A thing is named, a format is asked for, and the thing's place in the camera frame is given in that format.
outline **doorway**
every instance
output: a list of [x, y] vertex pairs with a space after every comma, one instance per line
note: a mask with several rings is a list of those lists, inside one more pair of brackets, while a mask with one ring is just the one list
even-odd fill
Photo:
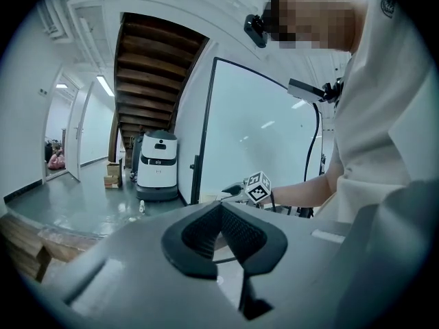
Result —
[[44, 165], [46, 180], [66, 173], [66, 133], [72, 104], [79, 87], [65, 74], [60, 76], [51, 100], [45, 129]]

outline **fluorescent light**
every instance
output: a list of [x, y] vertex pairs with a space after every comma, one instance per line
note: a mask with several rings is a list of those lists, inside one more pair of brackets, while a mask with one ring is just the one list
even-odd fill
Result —
[[274, 124], [274, 121], [267, 122], [267, 123], [264, 124], [261, 128], [264, 129], [264, 128], [266, 128], [266, 127], [270, 127], [271, 124]]
[[99, 80], [99, 83], [102, 85], [102, 88], [104, 88], [104, 90], [107, 92], [107, 94], [109, 94], [110, 96], [115, 96], [110, 88], [110, 86], [108, 85], [107, 81], [105, 80], [103, 75], [97, 75], [96, 76], [97, 80]]
[[292, 106], [292, 109], [295, 110], [295, 109], [297, 109], [297, 108], [299, 108], [299, 107], [301, 107], [301, 106], [303, 106], [305, 104], [306, 104], [306, 101], [300, 100], [298, 103], [296, 103], [295, 105]]

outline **ceiling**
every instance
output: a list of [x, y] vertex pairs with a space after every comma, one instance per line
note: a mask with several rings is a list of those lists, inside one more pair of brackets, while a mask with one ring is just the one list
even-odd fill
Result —
[[[342, 76], [350, 58], [347, 53], [322, 51], [302, 53], [268, 45], [257, 49], [243, 31], [247, 14], [260, 14], [267, 0], [54, 0], [56, 12], [63, 14], [60, 24], [67, 25], [54, 38], [60, 53], [75, 71], [82, 74], [104, 74], [113, 87], [113, 67], [117, 36], [124, 12], [146, 14], [191, 28], [217, 41], [230, 52], [243, 57], [252, 55], [266, 65], [264, 73], [287, 84], [300, 80], [321, 88]], [[40, 4], [47, 33], [53, 36], [53, 21], [46, 1]], [[320, 106], [324, 129], [333, 129], [333, 107]]]

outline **white pipe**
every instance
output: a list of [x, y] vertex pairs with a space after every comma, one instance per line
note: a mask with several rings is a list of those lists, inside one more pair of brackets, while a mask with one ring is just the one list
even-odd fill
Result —
[[108, 28], [107, 28], [107, 13], [106, 13], [106, 8], [105, 5], [102, 5], [102, 17], [104, 19], [104, 31], [105, 31], [105, 39], [107, 40], [107, 45], [108, 45], [108, 50], [110, 50], [110, 55], [112, 58], [112, 63], [115, 63], [115, 50], [114, 48], [111, 46], [111, 41], [110, 38], [108, 37]]
[[54, 9], [54, 6], [52, 5], [52, 2], [50, 0], [45, 0], [46, 6], [47, 6], [47, 11], [49, 11], [50, 14], [50, 18], [52, 19], [52, 21], [54, 22], [55, 28], [56, 28], [56, 32], [52, 32], [49, 34], [49, 36], [51, 38], [57, 38], [60, 37], [64, 34], [64, 30], [61, 26], [61, 22], [60, 19], [58, 18], [56, 11]]
[[105, 67], [105, 62], [104, 59], [102, 58], [101, 53], [99, 52], [99, 50], [97, 49], [95, 40], [93, 39], [93, 35], [91, 34], [90, 31], [90, 27], [88, 26], [88, 23], [86, 21], [86, 19], [83, 19], [82, 17], [80, 18], [80, 22], [82, 24], [82, 28], [84, 28], [85, 31], [85, 36], [87, 38], [87, 41], [90, 44], [91, 49], [93, 50], [93, 52], [95, 53], [95, 55], [98, 57], [99, 59], [99, 63], [101, 64], [101, 67], [104, 68]]
[[75, 0], [70, 0], [70, 1], [67, 2], [67, 9], [69, 10], [69, 14], [70, 14], [71, 20], [73, 21], [73, 26], [75, 27], [76, 32], [78, 33], [78, 36], [80, 37], [81, 43], [84, 46], [84, 50], [85, 50], [85, 52], [86, 52], [90, 62], [95, 67], [96, 71], [100, 71], [100, 69], [99, 69], [95, 59], [93, 58], [93, 55], [90, 52], [90, 49], [87, 46], [87, 43], [84, 40], [84, 36], [82, 35], [81, 29], [80, 29], [80, 26], [79, 26], [79, 23], [78, 23], [78, 18], [76, 16], [76, 13], [75, 13], [75, 10], [74, 10], [74, 7], [73, 7], [73, 2], [74, 1]]
[[65, 31], [65, 34], [67, 35], [66, 38], [61, 38], [61, 39], [57, 39], [55, 40], [55, 42], [63, 42], [63, 43], [68, 43], [68, 42], [73, 42], [74, 41], [74, 37], [73, 37], [73, 33], [70, 29], [70, 24], [66, 18], [66, 16], [64, 15], [64, 11], [62, 9], [61, 6], [61, 0], [52, 0], [54, 3], [54, 8], [56, 11], [56, 14], [58, 15], [61, 25]]

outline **white door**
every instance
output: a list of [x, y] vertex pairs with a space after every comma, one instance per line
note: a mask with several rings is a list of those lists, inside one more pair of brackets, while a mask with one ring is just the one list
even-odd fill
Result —
[[93, 85], [94, 82], [90, 86], [84, 86], [79, 89], [71, 106], [69, 124], [67, 126], [65, 144], [66, 170], [77, 180], [80, 180], [82, 124]]

